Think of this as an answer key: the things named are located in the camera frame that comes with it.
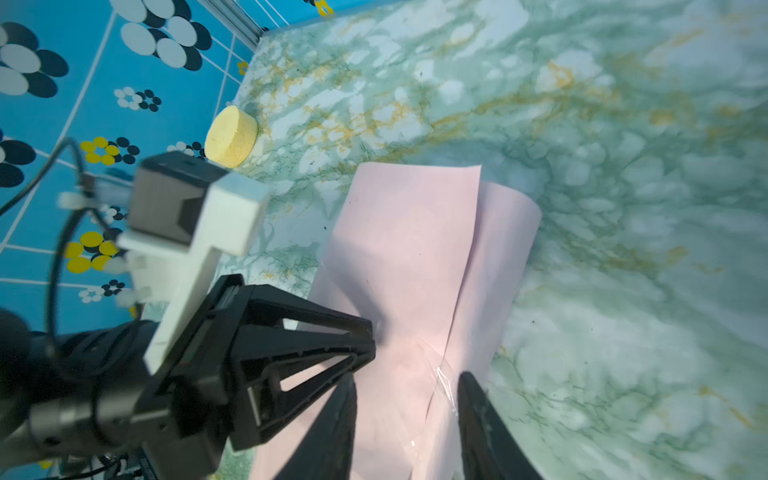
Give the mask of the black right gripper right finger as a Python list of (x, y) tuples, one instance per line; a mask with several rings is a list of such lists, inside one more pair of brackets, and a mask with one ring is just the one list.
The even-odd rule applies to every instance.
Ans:
[(542, 480), (469, 371), (459, 377), (457, 400), (462, 465), (467, 480)]

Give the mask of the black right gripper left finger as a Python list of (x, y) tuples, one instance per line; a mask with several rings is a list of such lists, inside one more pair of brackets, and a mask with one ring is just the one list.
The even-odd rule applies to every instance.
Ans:
[(349, 479), (356, 418), (357, 390), (352, 374), (347, 373), (274, 479)]

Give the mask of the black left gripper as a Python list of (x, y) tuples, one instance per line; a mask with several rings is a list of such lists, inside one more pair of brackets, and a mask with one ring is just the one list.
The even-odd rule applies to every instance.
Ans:
[[(100, 387), (95, 425), (106, 448), (128, 452), (147, 479), (205, 479), (222, 459), (231, 426), (228, 350), (241, 275), (220, 277), (155, 373), (134, 356)], [(342, 377), (376, 356), (369, 320), (270, 285), (254, 286), (232, 367), (230, 443), (263, 445)]]

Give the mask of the clear tape strip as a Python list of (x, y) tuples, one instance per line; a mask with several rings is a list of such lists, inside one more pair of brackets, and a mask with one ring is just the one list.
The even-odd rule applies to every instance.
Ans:
[(388, 346), (395, 368), (389, 414), (410, 479), (451, 479), (460, 462), (455, 375), (425, 341), (396, 337)]

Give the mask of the purple wrapping paper sheet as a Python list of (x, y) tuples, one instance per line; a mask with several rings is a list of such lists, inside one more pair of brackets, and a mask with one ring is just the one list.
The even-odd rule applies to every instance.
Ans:
[(476, 166), (357, 169), (309, 294), (374, 325), (375, 359), (354, 376), (353, 478), (410, 479), (389, 421), (389, 342), (415, 337), (438, 351), (456, 400), (462, 372), (484, 379), (541, 218), (532, 199)]

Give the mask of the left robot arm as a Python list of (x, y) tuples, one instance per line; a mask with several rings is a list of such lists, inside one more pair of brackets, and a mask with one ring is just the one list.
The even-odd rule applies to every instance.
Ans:
[(206, 479), (226, 449), (268, 443), (322, 409), (277, 471), (347, 479), (356, 371), (376, 355), (372, 324), (270, 285), (221, 277), (156, 372), (156, 322), (53, 337), (1, 315), (1, 465), (135, 459), (147, 479)]

